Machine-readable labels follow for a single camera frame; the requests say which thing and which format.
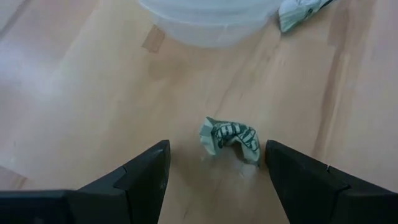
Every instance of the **crumpled dollar bill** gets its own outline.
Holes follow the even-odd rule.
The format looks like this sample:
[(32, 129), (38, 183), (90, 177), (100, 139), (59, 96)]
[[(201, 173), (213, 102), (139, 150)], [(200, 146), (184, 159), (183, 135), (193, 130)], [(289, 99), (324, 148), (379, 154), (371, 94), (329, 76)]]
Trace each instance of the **crumpled dollar bill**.
[(245, 124), (218, 121), (206, 117), (200, 130), (200, 142), (211, 155), (216, 155), (223, 146), (230, 146), (239, 142), (242, 146), (243, 157), (247, 162), (259, 164), (260, 142), (256, 130)]
[(288, 32), (334, 0), (285, 0), (279, 8), (280, 30)]

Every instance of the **wood grain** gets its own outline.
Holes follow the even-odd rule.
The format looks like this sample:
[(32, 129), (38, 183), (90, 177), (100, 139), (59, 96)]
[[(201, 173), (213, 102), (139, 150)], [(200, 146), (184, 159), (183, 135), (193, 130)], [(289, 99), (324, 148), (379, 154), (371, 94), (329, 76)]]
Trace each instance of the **wood grain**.
[(160, 223), (288, 223), (265, 167), (206, 154), (213, 116), (398, 191), (397, 7), (335, 1), (200, 49), (134, 1), (31, 0), (0, 40), (0, 166), (22, 176), (1, 183), (76, 189), (169, 139)]

